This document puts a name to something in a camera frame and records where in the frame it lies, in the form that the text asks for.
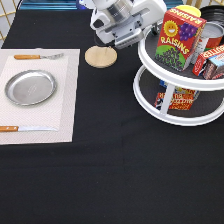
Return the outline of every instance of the black tablecloth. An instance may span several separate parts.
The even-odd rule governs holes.
[[[133,93],[137,45],[86,64],[91,12],[19,11],[4,49],[81,49],[72,143],[0,146],[0,223],[224,223],[224,116],[180,127]]]

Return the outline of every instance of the knife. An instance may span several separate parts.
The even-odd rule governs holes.
[[[50,60],[55,60],[58,58],[63,57],[64,54],[56,54],[56,55],[52,55],[52,56],[41,56],[41,55],[14,55],[14,58],[17,60],[24,60],[24,59],[50,59]]]
[[[0,132],[17,131],[57,131],[57,129],[41,126],[0,126]]]

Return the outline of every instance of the utensil handle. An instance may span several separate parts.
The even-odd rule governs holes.
[[[0,126],[0,132],[16,132],[18,129],[18,126]]]
[[[15,55],[14,58],[17,60],[40,59],[40,55]]]

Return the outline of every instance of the silver plate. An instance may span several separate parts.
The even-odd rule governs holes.
[[[28,70],[12,77],[5,87],[9,100],[27,106],[49,98],[56,89],[55,78],[43,70]]]

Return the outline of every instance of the white rotating shelf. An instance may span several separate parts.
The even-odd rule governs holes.
[[[176,125],[196,126],[209,123],[224,112],[224,79],[205,80],[192,73],[193,65],[178,72],[155,59],[158,36],[152,36],[151,27],[145,29],[145,39],[139,43],[139,57],[143,66],[134,80],[134,93],[140,105],[154,117]],[[159,86],[159,81],[168,82],[168,87]],[[198,99],[190,110],[169,110],[175,86],[200,90]],[[154,106],[158,92],[165,92],[161,110]]]
[[[152,36],[150,34],[151,27],[144,30],[145,38],[140,41],[138,46],[138,54],[143,65],[153,75],[175,86],[181,86],[186,89],[214,91],[224,89],[224,79],[205,80],[192,73],[193,65],[183,71],[178,72],[167,65],[155,59],[157,43],[159,35]]]

